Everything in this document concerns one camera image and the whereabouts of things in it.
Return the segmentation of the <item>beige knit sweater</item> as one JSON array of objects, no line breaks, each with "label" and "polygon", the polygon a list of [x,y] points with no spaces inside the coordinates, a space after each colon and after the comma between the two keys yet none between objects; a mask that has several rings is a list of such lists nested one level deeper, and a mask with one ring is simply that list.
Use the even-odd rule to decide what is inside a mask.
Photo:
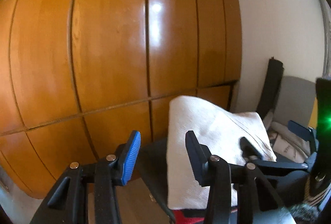
[{"label": "beige knit sweater", "polygon": [[169,103],[167,139],[167,206],[171,210],[203,210],[208,187],[195,180],[185,146],[186,133],[195,133],[199,143],[208,146],[230,164],[243,166],[240,139],[245,137],[266,161],[276,161],[263,121],[256,112],[231,113],[204,99],[179,96]]}]

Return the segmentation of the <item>red garment pile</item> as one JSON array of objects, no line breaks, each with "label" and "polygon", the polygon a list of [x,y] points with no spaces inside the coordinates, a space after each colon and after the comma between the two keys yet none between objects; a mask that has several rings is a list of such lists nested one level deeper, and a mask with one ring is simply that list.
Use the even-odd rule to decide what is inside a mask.
[{"label": "red garment pile", "polygon": [[[174,222],[184,223],[204,223],[206,210],[173,210]],[[228,223],[237,223],[237,207],[231,208]]]}]

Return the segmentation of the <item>wooden wardrobe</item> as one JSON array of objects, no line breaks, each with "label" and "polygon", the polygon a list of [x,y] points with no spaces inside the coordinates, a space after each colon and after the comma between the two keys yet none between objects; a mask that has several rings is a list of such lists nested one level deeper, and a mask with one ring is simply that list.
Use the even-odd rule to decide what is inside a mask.
[{"label": "wooden wardrobe", "polygon": [[133,130],[164,138],[176,96],[229,108],[241,61],[239,0],[1,0],[1,166],[42,199]]}]

